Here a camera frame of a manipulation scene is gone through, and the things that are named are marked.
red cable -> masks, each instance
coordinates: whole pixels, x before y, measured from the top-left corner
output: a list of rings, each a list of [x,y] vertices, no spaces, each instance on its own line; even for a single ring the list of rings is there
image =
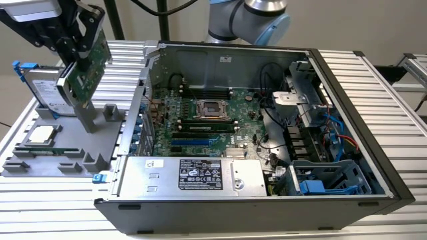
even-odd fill
[[[357,151],[359,151],[359,144],[357,143],[357,141],[350,136],[346,136],[346,135],[338,135],[338,136],[341,138],[343,138],[343,139],[350,140],[354,143],[355,147],[357,147]]]

blue latch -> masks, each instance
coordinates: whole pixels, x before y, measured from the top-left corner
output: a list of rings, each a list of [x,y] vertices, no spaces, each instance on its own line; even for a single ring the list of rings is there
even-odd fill
[[[108,175],[104,174],[95,174],[92,178],[94,184],[106,184],[107,183]]]
[[[20,65],[22,69],[35,69],[38,67],[39,67],[39,64],[32,62],[26,62],[23,65]]]
[[[15,72],[16,72],[16,74],[18,74],[22,82],[26,83],[26,82],[27,82],[27,79],[26,79],[24,74],[22,73],[22,69],[35,69],[35,68],[39,67],[39,64],[38,64],[38,63],[27,62],[27,63],[24,63],[24,64],[22,65],[22,62],[20,62],[20,61],[15,61],[15,62],[12,63],[12,65],[14,65],[14,70],[15,70]]]
[[[301,184],[299,184],[299,187],[301,187],[301,192],[306,195],[323,195],[327,193],[326,191],[326,187],[323,185],[323,182],[319,181],[319,180],[307,180],[307,181],[303,181]]]

motherboard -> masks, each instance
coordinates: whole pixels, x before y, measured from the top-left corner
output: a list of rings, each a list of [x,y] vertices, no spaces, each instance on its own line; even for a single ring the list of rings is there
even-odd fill
[[[258,145],[266,126],[255,94],[243,89],[156,89],[154,156],[267,159],[269,152]]]

green circuit board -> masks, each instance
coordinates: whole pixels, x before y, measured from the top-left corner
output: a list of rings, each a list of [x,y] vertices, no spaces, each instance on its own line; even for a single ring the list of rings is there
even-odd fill
[[[206,133],[208,135],[210,146],[196,145],[172,145],[175,140],[174,134],[180,133],[178,129],[178,120],[194,120],[198,115],[198,102],[202,99],[183,99],[176,90],[166,88],[155,89],[154,99],[163,100],[164,104],[158,105],[158,117],[155,118],[156,141],[154,148],[154,156],[159,157],[226,157],[227,149],[245,147],[246,159],[266,159],[269,152],[254,144],[254,135],[261,139],[266,134],[265,121],[259,119],[259,101],[246,101],[247,96],[254,93],[247,90],[235,90],[230,100],[223,100],[227,103],[226,114],[231,120],[238,121],[239,130],[237,133]],[[162,120],[162,116],[168,114],[168,119]],[[198,129],[208,129],[219,131],[227,126],[223,124],[200,123]],[[179,147],[182,151],[172,151],[174,147]]]
[[[96,88],[104,76],[106,62],[111,59],[112,54],[108,48],[104,31],[99,33],[96,43],[88,54],[91,67],[88,71],[80,71],[79,66],[74,68],[68,75],[67,81],[72,87],[74,97],[79,103],[86,104],[91,101]]]

cpu socket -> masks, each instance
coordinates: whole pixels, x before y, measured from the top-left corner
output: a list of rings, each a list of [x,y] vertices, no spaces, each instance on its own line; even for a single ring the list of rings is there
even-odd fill
[[[196,106],[195,119],[214,121],[226,121],[231,119],[231,117],[227,116],[229,103],[226,101],[200,100],[196,101]]]

